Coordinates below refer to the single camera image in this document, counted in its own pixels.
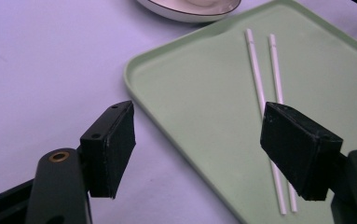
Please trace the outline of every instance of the tray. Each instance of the tray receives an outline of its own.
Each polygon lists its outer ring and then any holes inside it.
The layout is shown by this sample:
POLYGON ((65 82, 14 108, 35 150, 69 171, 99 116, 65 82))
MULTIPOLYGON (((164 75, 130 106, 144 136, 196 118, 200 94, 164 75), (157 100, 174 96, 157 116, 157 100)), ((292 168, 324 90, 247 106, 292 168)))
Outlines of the tray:
POLYGON ((279 213, 259 144, 247 28, 267 101, 276 100, 268 49, 273 33, 285 103, 342 137, 343 154, 357 149, 357 41, 294 1, 272 1, 133 58, 124 74, 127 88, 243 223, 333 223, 332 191, 326 202, 298 198, 298 213, 279 213))

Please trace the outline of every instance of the chopstick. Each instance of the chopstick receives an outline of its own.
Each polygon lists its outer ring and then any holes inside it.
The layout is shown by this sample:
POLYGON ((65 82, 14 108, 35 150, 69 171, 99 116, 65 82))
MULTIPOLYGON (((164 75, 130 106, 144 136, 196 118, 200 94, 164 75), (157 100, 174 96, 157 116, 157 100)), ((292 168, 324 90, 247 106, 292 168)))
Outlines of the chopstick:
MULTIPOLYGON (((255 81, 255 86, 256 86, 256 93, 257 93, 257 101, 259 104, 260 108, 260 119, 263 119, 263 115, 265 112, 265 94, 263 92, 263 84, 262 84, 262 78, 260 75, 259 71, 259 65, 257 62, 257 56, 256 56, 256 50, 254 47, 254 37, 252 34, 251 29, 247 29, 245 32, 245 37, 247 40, 247 45, 248 45, 248 50, 251 58, 251 65, 253 69, 253 75, 254 75, 254 81, 255 81)), ((281 179, 280 179, 280 170, 278 169, 277 165, 270 160, 271 163, 271 169, 273 173, 273 178, 274 178, 274 186, 277 191, 277 198, 280 206, 280 212, 282 215, 286 214, 286 207, 285 207, 285 200, 283 198, 282 194, 282 187, 281 187, 281 179)))
MULTIPOLYGON (((276 37, 274 34, 270 34, 270 36, 268 37, 268 43, 270 46, 270 55, 271 55, 272 70, 274 75, 274 86, 277 95, 277 103, 283 105, 280 66, 278 62, 276 37)), ((291 210, 292 212, 297 212, 295 189, 291 185, 291 183, 289 183, 288 185, 288 191, 289 191, 289 199, 291 203, 291 210)))

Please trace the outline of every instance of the white plate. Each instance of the white plate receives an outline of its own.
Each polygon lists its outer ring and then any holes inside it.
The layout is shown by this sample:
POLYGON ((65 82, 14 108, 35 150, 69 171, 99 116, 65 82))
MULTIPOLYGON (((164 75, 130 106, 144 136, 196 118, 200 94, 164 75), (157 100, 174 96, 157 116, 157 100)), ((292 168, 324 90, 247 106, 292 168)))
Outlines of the white plate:
POLYGON ((239 6, 241 0, 137 0, 160 16, 185 22, 218 21, 239 6))

